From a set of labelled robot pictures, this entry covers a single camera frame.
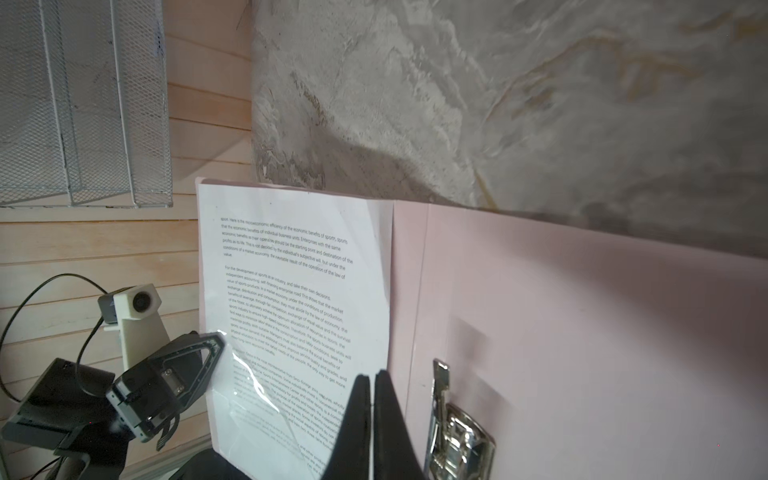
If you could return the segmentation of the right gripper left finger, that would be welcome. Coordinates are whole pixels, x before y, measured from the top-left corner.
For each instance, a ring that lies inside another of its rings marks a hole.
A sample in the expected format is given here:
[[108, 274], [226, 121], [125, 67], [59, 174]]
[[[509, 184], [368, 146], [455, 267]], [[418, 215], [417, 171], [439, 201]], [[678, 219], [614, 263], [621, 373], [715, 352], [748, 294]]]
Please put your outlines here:
[[322, 480], [367, 480], [372, 431], [368, 376], [355, 378], [342, 423]]

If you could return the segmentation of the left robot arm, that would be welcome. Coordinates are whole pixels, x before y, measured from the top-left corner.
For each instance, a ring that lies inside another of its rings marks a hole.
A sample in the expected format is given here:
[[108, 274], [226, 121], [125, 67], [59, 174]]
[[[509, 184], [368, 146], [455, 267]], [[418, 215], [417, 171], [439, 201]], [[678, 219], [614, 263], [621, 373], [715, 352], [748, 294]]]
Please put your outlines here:
[[162, 450], [224, 356], [220, 333], [181, 335], [121, 375], [56, 358], [1, 429], [50, 450], [49, 479], [117, 479], [132, 441]]

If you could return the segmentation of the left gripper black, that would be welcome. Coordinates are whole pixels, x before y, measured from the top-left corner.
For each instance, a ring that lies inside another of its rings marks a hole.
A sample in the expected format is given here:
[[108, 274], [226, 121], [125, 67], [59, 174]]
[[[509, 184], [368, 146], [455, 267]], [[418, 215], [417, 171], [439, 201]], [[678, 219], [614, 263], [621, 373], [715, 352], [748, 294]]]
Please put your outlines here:
[[125, 456], [172, 439], [224, 353], [220, 333], [181, 335], [122, 375], [56, 358], [2, 426], [2, 438], [65, 456]]

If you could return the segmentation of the pink folder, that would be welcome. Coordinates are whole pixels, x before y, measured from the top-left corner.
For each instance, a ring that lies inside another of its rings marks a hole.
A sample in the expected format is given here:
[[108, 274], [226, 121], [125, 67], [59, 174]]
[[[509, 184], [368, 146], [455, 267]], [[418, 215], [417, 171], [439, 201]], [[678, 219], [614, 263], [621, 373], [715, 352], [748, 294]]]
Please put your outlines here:
[[433, 360], [491, 479], [763, 479], [767, 264], [393, 205], [386, 370], [424, 473]]

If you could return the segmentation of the printed paper sheet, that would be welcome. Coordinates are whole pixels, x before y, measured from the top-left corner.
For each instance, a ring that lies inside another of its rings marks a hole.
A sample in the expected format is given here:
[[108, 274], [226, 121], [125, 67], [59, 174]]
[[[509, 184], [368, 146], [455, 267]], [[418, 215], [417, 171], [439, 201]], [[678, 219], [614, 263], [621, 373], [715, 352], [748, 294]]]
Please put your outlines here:
[[215, 450], [253, 479], [317, 479], [354, 380], [388, 363], [393, 205], [197, 187], [201, 327], [225, 340]]

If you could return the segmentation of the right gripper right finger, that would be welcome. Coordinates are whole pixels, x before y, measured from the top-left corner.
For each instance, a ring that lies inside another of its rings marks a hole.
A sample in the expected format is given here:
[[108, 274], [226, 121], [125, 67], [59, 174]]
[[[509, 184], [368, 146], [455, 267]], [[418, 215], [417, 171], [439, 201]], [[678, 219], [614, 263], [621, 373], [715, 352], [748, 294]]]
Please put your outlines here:
[[375, 379], [373, 405], [373, 479], [424, 480], [389, 373]]

